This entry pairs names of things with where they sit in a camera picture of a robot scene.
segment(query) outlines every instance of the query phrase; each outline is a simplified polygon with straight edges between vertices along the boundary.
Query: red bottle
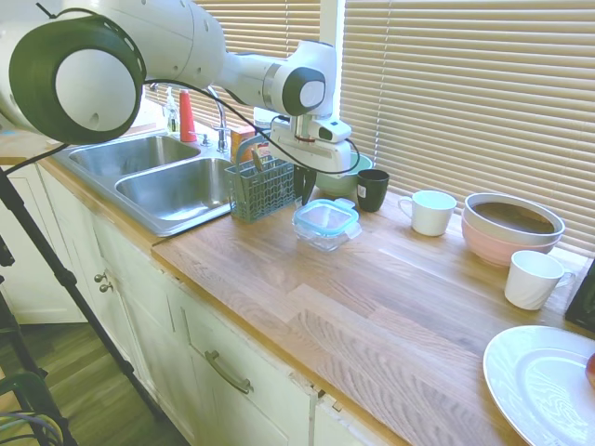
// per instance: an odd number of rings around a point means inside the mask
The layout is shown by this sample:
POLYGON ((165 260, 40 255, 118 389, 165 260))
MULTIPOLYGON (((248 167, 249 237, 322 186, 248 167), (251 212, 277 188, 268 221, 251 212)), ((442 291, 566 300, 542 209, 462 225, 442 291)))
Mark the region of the red bottle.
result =
POLYGON ((192 105, 188 90, 179 91, 179 140, 182 142, 194 142, 194 117, 192 116, 192 105))

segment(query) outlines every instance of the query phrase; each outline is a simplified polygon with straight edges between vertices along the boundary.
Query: black mug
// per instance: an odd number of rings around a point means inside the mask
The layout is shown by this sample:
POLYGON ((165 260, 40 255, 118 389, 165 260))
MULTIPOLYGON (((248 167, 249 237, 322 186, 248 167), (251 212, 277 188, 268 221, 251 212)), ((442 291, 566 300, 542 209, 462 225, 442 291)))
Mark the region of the black mug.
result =
POLYGON ((384 202, 389 187, 389 174, 384 170, 366 169, 357 174, 357 202, 365 212, 376 212, 384 202))

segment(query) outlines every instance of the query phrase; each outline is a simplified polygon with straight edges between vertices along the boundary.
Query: cup handle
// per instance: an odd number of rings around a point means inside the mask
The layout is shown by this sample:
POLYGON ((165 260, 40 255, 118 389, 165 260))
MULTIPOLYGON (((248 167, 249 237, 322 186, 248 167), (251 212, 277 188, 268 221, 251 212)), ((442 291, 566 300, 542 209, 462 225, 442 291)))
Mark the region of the cup handle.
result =
POLYGON ((413 215, 411 213, 411 210, 405 209, 403 207, 403 203, 409 203, 411 206, 413 206, 413 200, 410 197, 403 197, 399 199, 399 202, 397 202, 397 204, 399 205, 399 209, 401 209, 403 213, 409 217, 409 219, 412 219, 413 215))
POLYGON ((556 285, 556 288, 560 288, 561 286, 567 285, 568 283, 574 282, 576 279, 576 274, 574 274, 571 270, 567 269, 564 272, 564 275, 556 285))

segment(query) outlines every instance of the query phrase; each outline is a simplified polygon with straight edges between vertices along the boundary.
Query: bowl with brown liquid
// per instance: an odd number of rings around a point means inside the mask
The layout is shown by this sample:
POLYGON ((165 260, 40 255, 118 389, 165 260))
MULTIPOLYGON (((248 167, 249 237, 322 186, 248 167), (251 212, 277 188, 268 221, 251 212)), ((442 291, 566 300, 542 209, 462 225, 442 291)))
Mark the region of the bowl with brown liquid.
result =
POLYGON ((522 246, 557 242, 564 222, 547 208, 501 193, 474 193, 465 200, 463 217, 486 236, 522 246))

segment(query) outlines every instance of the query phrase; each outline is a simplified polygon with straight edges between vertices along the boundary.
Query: red fruit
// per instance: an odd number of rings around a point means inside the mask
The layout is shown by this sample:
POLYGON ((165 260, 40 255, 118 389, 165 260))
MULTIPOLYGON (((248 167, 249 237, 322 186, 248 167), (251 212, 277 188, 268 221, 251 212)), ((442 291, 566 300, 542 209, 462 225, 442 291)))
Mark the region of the red fruit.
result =
POLYGON ((595 388, 595 355, 588 359, 586 373, 588 381, 595 388))

